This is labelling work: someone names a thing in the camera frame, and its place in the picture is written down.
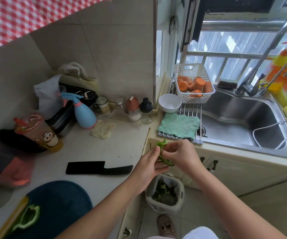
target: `black bottle cap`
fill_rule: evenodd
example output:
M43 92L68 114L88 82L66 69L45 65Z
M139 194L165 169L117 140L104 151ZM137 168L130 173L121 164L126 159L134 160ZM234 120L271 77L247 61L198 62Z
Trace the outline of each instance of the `black bottle cap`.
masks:
M148 113L151 112L153 107L152 107L152 103L149 101L149 99L147 97L145 97L143 99L143 102L140 103L140 111L143 113Z

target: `white cable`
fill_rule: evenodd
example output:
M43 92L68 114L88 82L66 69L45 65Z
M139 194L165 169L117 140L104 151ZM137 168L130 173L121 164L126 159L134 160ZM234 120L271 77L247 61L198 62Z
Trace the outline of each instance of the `white cable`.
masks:
M254 136L254 132L257 131L257 130L260 130L260 129L272 127L272 126L277 125L277 124L279 124L279 123L281 123L281 122L283 122L283 121L285 121L285 120L287 120L287 118L284 118L283 120L281 120L281 121L279 121L279 122L277 122L277 123L275 123L275 124L273 124L273 125L265 126L265 127L261 127L261 128L257 128L257 129L255 129L255 130L253 130L252 136L253 136L253 138L254 138L254 141L259 145L260 148L261 148L261 145L260 145L260 144L258 143L258 141L256 140L256 138L255 138L255 136ZM282 146L282 144L285 143L286 140L287 140L287 137L279 144L279 146L277 146L277 147L274 148L274 149L279 149L279 148Z

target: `cartoon logo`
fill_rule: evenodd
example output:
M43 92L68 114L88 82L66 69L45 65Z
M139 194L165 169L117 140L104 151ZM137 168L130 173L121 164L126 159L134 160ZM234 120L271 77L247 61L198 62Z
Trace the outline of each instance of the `cartoon logo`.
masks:
M43 134L43 143L46 144L49 147L53 147L56 144L58 144L58 137L56 136L56 134L52 133L52 132L45 132Z

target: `checkered cloth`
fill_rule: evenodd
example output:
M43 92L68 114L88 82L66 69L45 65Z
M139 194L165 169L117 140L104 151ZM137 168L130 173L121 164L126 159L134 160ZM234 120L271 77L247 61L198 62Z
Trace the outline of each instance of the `checkered cloth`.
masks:
M103 0L0 0L0 46Z

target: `chrome faucet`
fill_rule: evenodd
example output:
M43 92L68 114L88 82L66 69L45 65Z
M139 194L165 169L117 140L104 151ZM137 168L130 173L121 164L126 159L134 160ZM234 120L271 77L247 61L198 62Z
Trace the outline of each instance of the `chrome faucet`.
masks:
M256 66L245 76L243 82L240 84L240 86L235 90L235 93L238 95L244 95L247 93L249 96L255 96L259 90L259 84L260 84L260 78L264 78L262 75L260 76L257 83L253 86L251 85L255 75L258 72L258 69L260 65L263 63L263 61L266 59L266 57L269 55L270 51L275 49L278 45L278 43L281 41L282 37L287 31L287 20L284 22L281 29L277 32L276 36L274 37L272 43L270 46L266 49L264 54L259 59Z
M277 79L277 77L283 72L283 70L287 67L287 62L285 65L283 65L283 67L279 70L279 72L277 72L277 74L273 77L273 79L270 81L270 83L259 92L258 96L263 97L265 95L265 92L268 90L268 88L270 87L270 85Z

